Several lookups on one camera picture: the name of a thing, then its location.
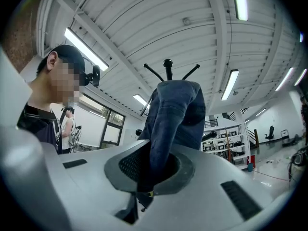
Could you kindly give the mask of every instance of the red object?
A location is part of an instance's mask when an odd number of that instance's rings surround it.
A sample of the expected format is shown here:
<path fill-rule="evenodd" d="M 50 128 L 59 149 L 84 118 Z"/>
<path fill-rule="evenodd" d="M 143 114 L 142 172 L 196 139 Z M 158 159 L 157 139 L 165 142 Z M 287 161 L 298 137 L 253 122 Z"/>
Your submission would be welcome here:
<path fill-rule="evenodd" d="M 256 164 L 255 164 L 255 155 L 251 155 L 250 156 L 250 162 L 254 164 L 253 168 L 256 167 Z"/>

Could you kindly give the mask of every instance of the ceiling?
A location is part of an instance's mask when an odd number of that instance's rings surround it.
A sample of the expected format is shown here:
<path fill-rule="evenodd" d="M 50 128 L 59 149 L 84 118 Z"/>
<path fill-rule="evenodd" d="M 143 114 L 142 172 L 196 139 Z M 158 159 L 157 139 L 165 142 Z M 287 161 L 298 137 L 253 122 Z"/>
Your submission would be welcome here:
<path fill-rule="evenodd" d="M 306 63 L 299 30 L 277 0 L 247 6 L 248 21 L 240 21 L 234 0 L 42 0 L 38 52 L 70 44 L 64 31 L 71 27 L 109 65 L 99 88 L 88 88 L 134 116 L 142 105 L 133 95 L 147 100 L 159 83 L 144 63 L 164 79 L 166 58 L 174 79 L 200 64 L 188 80 L 200 84 L 207 115 L 234 111 L 275 97 L 287 70 L 295 68 L 293 84 Z M 221 101 L 232 69 L 238 94 Z"/>

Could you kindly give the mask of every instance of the man's ear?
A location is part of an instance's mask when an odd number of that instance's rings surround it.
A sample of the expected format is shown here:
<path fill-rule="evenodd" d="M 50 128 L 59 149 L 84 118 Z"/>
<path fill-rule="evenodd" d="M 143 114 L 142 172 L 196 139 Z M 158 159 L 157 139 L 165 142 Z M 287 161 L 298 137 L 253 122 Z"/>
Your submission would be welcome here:
<path fill-rule="evenodd" d="M 48 72 L 53 70 L 57 59 L 58 59 L 58 53 L 55 52 L 55 51 L 50 52 L 50 54 L 47 57 L 47 70 L 48 70 Z"/>

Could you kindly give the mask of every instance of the white shelving unit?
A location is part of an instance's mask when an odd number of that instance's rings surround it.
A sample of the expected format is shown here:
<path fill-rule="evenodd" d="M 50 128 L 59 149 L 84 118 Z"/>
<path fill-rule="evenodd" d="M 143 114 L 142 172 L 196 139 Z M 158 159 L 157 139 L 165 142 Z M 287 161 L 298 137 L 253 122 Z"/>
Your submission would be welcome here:
<path fill-rule="evenodd" d="M 230 131 L 234 131 L 234 130 L 237 130 L 237 132 L 239 132 L 241 125 L 242 124 L 234 125 L 234 126 L 231 126 L 231 127 L 205 128 L 205 132 L 222 131 L 223 133 L 225 133 L 226 130 L 227 130 L 227 133 L 229 133 Z M 241 142 L 243 142 L 244 144 L 240 145 L 240 146 L 231 147 L 230 150 L 231 151 L 239 151 L 239 149 L 241 149 L 240 151 L 242 151 L 242 152 L 244 151 L 245 154 L 233 157 L 234 161 L 243 160 L 242 164 L 237 164 L 235 166 L 238 167 L 239 169 L 248 168 L 246 160 L 248 160 L 248 162 L 250 162 L 250 145 L 249 145 L 249 140 L 248 140 L 248 135 L 247 135 L 246 129 L 244 131 L 241 131 L 240 134 L 237 134 L 237 135 L 234 135 L 234 136 L 229 136 L 228 138 L 225 137 L 225 138 L 216 138 L 216 139 L 206 140 L 206 141 L 201 143 L 201 148 L 203 148 L 203 144 L 209 144 L 210 142 L 212 142 L 213 146 L 215 146 L 216 142 L 218 142 L 218 141 L 227 142 L 227 140 L 229 140 L 229 142 L 230 142 L 232 138 L 236 138 L 236 137 L 238 137 L 239 140 Z M 209 153 L 209 154 L 215 154 L 215 153 L 221 153 L 221 152 L 224 152 L 224 151 L 227 151 L 227 150 L 228 149 L 225 148 L 225 149 L 221 149 L 221 150 L 211 150 L 211 151 L 204 151 L 204 152 Z"/>

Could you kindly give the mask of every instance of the red cable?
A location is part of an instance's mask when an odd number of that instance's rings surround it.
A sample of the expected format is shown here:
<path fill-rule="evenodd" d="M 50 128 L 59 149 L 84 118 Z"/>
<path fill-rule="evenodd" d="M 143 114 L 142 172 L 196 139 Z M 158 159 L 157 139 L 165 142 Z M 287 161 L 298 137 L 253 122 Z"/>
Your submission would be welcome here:
<path fill-rule="evenodd" d="M 269 177 L 272 177 L 272 178 L 275 178 L 275 179 L 285 180 L 285 179 L 281 179 L 281 178 L 273 177 L 273 176 L 270 176 L 270 175 L 267 175 L 267 174 L 263 174 L 263 173 L 261 173 L 261 172 L 255 171 L 255 170 L 254 170 L 254 172 L 259 173 L 259 174 L 262 174 L 262 175 L 266 175 L 266 176 L 269 176 Z"/>

